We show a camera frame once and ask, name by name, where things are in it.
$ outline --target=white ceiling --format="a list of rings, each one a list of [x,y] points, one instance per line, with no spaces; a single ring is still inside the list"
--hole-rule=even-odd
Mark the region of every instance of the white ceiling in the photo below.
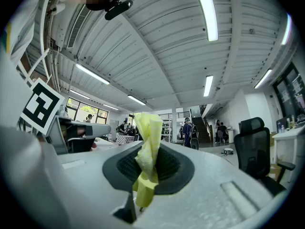
[[[278,58],[292,54],[292,43],[279,46],[286,13],[276,0],[213,2],[219,34],[215,42],[209,42],[203,31],[199,0],[133,0],[127,12],[111,21],[105,20],[103,11],[90,12],[74,47],[62,54],[76,55],[111,84],[75,68],[73,89],[121,111],[225,104],[239,87],[254,85],[269,67],[283,67],[285,61]],[[65,89],[74,65],[60,56],[58,75]],[[210,95],[203,97],[205,77],[211,74]],[[147,101],[147,106],[127,94]]]

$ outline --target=computer monitor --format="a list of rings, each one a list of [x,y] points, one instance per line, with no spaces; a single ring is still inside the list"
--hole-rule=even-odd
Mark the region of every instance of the computer monitor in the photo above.
[[[291,114],[289,114],[289,115],[285,116],[284,118],[276,121],[277,133],[278,133],[278,124],[279,123],[280,123],[280,125],[283,125],[285,129],[288,127],[287,126],[287,118],[290,118],[290,121],[291,121]]]

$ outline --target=box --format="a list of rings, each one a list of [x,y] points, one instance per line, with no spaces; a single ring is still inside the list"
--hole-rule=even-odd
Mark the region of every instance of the box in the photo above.
[[[271,177],[273,180],[277,180],[278,176],[280,175],[281,172],[281,167],[275,164],[270,165],[270,172],[268,174],[269,177]]]
[[[274,146],[275,145],[275,140],[274,138],[272,138],[274,135],[276,135],[277,133],[276,132],[272,132],[270,133],[270,147]]]

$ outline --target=pillar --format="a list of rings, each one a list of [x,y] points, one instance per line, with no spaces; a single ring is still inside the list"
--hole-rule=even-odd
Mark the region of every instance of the pillar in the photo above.
[[[172,109],[173,119],[172,119],[172,131],[173,131],[173,143],[177,142],[177,116],[176,108]]]

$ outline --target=yellow rag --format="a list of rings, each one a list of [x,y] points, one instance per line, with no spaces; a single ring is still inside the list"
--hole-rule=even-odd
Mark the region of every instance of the yellow rag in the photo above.
[[[136,204],[139,207],[147,207],[153,199],[154,187],[158,184],[155,164],[161,142],[163,121],[158,115],[148,113],[137,115],[135,121],[144,144],[135,158],[142,173],[133,185],[133,190],[137,191]]]

